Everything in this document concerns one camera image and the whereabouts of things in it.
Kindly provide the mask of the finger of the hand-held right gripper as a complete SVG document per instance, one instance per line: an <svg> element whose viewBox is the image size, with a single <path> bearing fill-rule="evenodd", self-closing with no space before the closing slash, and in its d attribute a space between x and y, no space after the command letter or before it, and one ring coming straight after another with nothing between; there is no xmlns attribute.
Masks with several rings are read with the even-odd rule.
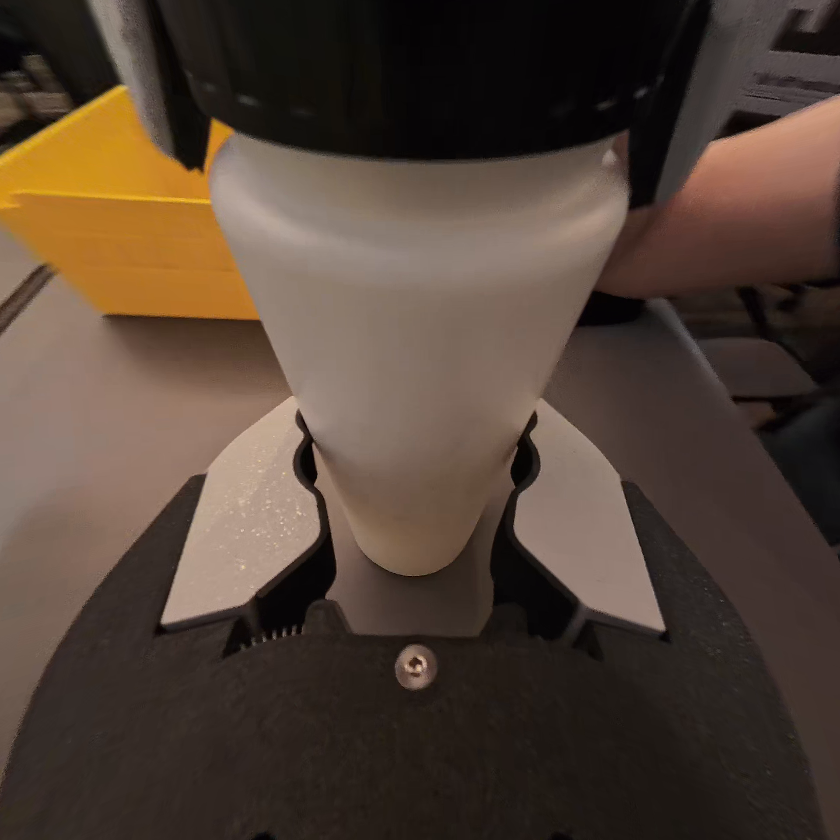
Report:
<svg viewBox="0 0 840 840"><path fill-rule="evenodd" d="M210 119L197 107L157 1L87 1L143 131L189 172L203 172Z"/></svg>
<svg viewBox="0 0 840 840"><path fill-rule="evenodd" d="M669 200L719 128L738 80L741 1L689 2L654 89L628 134L629 207Z"/></svg>

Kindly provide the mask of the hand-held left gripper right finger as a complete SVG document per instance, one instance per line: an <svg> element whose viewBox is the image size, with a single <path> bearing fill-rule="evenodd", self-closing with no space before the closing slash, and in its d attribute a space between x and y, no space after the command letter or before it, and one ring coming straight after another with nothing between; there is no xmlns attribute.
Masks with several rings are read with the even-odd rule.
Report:
<svg viewBox="0 0 840 840"><path fill-rule="evenodd" d="M490 552L494 606L531 636L575 643L589 625L666 633L624 486L593 443L538 401L511 467Z"/></svg>

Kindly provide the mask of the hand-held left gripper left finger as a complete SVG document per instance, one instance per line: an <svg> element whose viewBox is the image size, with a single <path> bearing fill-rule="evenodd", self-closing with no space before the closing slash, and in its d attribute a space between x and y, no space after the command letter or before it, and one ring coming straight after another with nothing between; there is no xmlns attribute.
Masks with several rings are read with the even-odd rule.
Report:
<svg viewBox="0 0 840 840"><path fill-rule="evenodd" d="M245 640L300 632L337 573L313 441L288 397L208 468L161 629L233 620Z"/></svg>

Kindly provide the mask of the yellow plastic bin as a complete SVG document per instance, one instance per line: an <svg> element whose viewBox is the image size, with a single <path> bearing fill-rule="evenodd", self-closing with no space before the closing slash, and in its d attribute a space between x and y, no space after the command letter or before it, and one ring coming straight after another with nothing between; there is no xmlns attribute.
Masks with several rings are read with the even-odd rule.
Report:
<svg viewBox="0 0 840 840"><path fill-rule="evenodd" d="M188 171L116 87L2 154L2 224L103 314L258 320L210 202L230 134L212 122Z"/></svg>

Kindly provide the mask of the white plastic bottle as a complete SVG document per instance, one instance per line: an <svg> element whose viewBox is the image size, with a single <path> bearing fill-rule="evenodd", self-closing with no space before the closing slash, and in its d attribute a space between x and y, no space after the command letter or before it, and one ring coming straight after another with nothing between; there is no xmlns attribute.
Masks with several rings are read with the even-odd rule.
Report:
<svg viewBox="0 0 840 840"><path fill-rule="evenodd" d="M212 207L361 551L459 555L627 214L608 136L410 162L232 133Z"/></svg>

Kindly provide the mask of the black bottle lid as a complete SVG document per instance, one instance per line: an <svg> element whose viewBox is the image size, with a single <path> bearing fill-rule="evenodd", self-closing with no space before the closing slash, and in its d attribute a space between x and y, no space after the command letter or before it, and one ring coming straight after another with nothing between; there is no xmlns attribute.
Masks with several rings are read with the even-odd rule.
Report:
<svg viewBox="0 0 840 840"><path fill-rule="evenodd" d="M693 2L152 2L186 98L251 138L477 161L627 130Z"/></svg>

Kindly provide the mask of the person's right forearm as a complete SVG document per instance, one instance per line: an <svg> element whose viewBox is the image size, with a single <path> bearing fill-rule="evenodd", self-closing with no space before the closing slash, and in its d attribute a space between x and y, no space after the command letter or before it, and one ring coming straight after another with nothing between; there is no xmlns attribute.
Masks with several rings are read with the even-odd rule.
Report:
<svg viewBox="0 0 840 840"><path fill-rule="evenodd" d="M620 298L838 277L839 98L708 145L631 211L595 289Z"/></svg>

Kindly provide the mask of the black wrist rest pad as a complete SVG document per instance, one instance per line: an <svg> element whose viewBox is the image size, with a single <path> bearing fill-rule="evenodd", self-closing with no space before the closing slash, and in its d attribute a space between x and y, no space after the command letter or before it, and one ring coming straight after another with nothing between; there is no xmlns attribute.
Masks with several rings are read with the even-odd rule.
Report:
<svg viewBox="0 0 840 840"><path fill-rule="evenodd" d="M595 290L585 303L576 327L608 327L634 322L645 308L644 299L618 297Z"/></svg>

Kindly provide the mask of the person's leg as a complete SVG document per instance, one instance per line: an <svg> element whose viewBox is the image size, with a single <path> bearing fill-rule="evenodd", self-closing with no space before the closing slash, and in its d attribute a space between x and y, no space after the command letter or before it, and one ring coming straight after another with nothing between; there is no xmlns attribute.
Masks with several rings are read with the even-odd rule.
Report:
<svg viewBox="0 0 840 840"><path fill-rule="evenodd" d="M729 395L770 401L814 393L817 384L778 343L759 338L699 339L698 348Z"/></svg>

